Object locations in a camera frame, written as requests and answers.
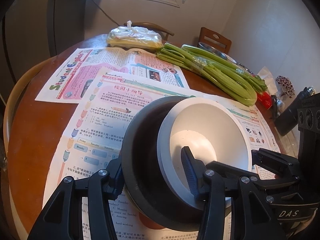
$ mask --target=white bowl rim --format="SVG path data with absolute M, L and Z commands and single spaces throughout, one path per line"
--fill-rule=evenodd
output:
M 191 105 L 196 104 L 209 104 L 221 109 L 225 112 L 236 124 L 238 129 L 240 130 L 242 137 L 245 141 L 247 151 L 248 151 L 248 171 L 251 171 L 252 168 L 252 156 L 251 156 L 251 147 L 249 143 L 249 139 L 241 126 L 240 122 L 236 119 L 236 117 L 224 106 L 219 104 L 216 101 L 207 98 L 201 97 L 192 97 L 187 98 L 185 100 L 180 101 L 177 103 L 167 114 L 165 119 L 163 120 L 157 138 L 157 158 L 159 167 L 162 173 L 162 176 L 167 183 L 170 190 L 182 200 L 184 203 L 188 204 L 191 207 L 203 210 L 204 203 L 200 201 L 195 201 L 194 196 L 191 194 L 189 190 L 185 188 L 183 183 L 180 181 L 173 163 L 171 159 L 170 153 L 170 137 L 171 137 L 171 130 L 173 124 L 178 116 L 178 114 L 185 108 Z M 226 207 L 231 205 L 231 198 L 226 198 Z

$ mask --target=wooden chair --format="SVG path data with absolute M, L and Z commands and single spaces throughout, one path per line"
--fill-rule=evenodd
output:
M 147 28 L 148 30 L 151 30 L 151 31 L 154 31 L 156 33 L 159 33 L 161 35 L 161 38 L 164 40 L 164 41 L 167 41 L 168 40 L 168 37 L 169 35 L 170 36 L 174 36 L 174 33 L 157 25 L 157 24 L 154 24 L 154 23 L 132 23 L 131 24 L 132 27 L 144 27 L 144 28 Z
M 7 105 L 4 111 L 4 124 L 3 124 L 3 138 L 4 138 L 4 149 L 5 154 L 8 155 L 8 145 L 9 137 L 12 126 L 12 120 L 14 117 L 14 112 L 16 109 L 16 104 L 19 100 L 19 97 L 25 87 L 29 82 L 43 69 L 43 67 L 55 57 L 49 58 L 29 69 L 15 84 L 12 89 L 10 96 L 7 101 Z M 8 170 L 1 170 L 1 196 L 6 203 L 10 205 L 4 206 L 4 213 L 7 218 L 9 225 L 10 233 L 14 238 L 18 239 L 27 239 L 28 233 L 26 232 L 24 226 L 22 225 L 20 218 L 18 216 L 17 210 L 15 208 L 11 190 L 9 186 Z
M 227 38 L 223 37 L 221 34 L 216 33 L 212 30 L 209 30 L 205 27 L 202 27 L 200 30 L 198 42 L 203 42 L 205 44 L 208 44 L 211 47 L 214 47 L 215 49 L 218 49 L 221 52 L 226 54 L 228 54 L 231 47 L 231 40 L 228 40 Z

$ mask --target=black bowl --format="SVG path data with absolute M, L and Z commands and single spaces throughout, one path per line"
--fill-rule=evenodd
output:
M 128 192 L 147 217 L 173 230 L 198 231 L 203 211 L 185 204 L 170 190 L 161 174 L 156 150 L 163 119 L 184 99 L 160 98 L 136 114 L 124 136 L 121 165 Z

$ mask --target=white paper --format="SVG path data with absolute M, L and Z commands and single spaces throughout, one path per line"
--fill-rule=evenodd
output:
M 181 69 L 142 49 L 89 48 L 76 51 L 46 82 L 37 101 L 79 103 L 100 68 L 189 88 Z
M 251 148 L 264 147 L 274 150 L 274 137 L 256 106 L 247 107 L 239 102 L 195 90 L 184 89 L 101 69 L 92 85 L 77 106 L 63 132 L 52 159 L 44 191 L 45 204 L 65 176 L 75 179 L 89 177 L 106 168 L 111 159 L 117 158 L 125 131 L 135 114 L 149 102 L 166 96 L 196 96 L 215 100 L 228 108 L 241 125 L 251 133 L 260 131 L 251 142 Z M 109 201 L 118 238 L 134 239 L 194 239 L 197 232 L 176 232 L 170 229 L 152 230 L 139 220 L 139 212 L 132 206 L 126 192 L 116 201 Z M 87 218 L 87 200 L 83 200 L 83 231 L 90 238 Z M 230 238 L 231 217 L 226 219 L 224 239 Z

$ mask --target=black thermos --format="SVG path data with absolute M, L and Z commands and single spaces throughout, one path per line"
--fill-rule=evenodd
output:
M 314 95 L 313 87 L 305 87 L 293 102 L 275 120 L 275 126 L 281 136 L 285 136 L 298 124 L 298 108 L 302 108 L 301 99 Z

